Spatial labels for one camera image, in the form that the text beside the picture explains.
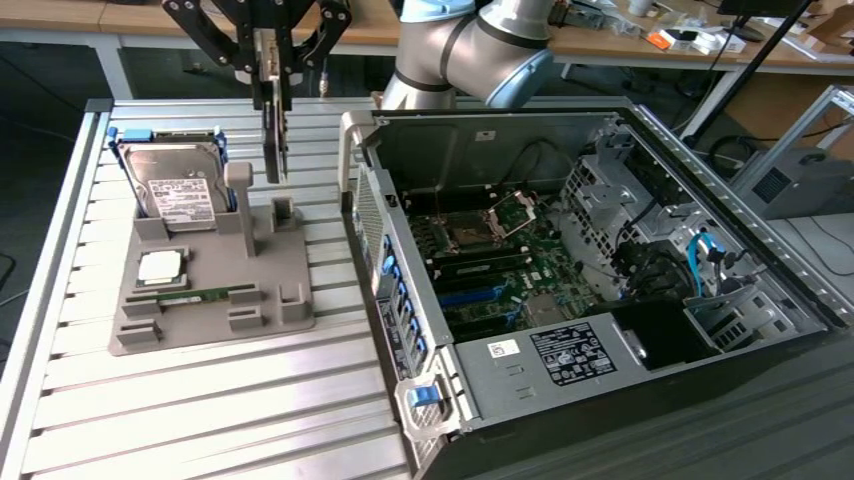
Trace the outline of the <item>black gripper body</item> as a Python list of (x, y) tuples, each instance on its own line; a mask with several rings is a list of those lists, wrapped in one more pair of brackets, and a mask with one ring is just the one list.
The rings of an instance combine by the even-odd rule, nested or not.
[(229, 21), (241, 26), (247, 24), (251, 28), (273, 28), (274, 19), (279, 14), (285, 15), (285, 20), (294, 28), (314, 1), (214, 1), (215, 6), (225, 14)]

